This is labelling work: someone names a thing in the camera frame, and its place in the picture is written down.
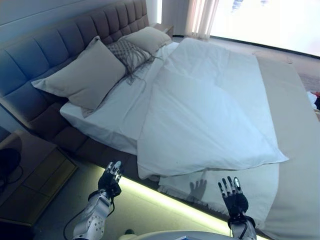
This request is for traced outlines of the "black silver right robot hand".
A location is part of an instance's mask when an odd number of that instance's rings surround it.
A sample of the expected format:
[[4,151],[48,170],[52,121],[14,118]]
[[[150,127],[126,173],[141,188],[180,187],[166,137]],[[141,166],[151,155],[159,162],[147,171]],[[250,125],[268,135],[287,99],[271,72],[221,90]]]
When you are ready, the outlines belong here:
[[247,212],[249,202],[243,194],[240,180],[237,177],[233,179],[230,176],[222,178],[218,182],[218,187],[231,218],[238,217]]

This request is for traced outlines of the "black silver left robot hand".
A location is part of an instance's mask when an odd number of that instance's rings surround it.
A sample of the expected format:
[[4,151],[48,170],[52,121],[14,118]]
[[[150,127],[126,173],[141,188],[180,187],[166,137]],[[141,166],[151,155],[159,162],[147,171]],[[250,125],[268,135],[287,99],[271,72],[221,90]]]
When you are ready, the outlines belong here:
[[121,193],[119,181],[122,175],[122,162],[110,162],[98,181],[98,190],[105,191],[109,198],[115,198]]

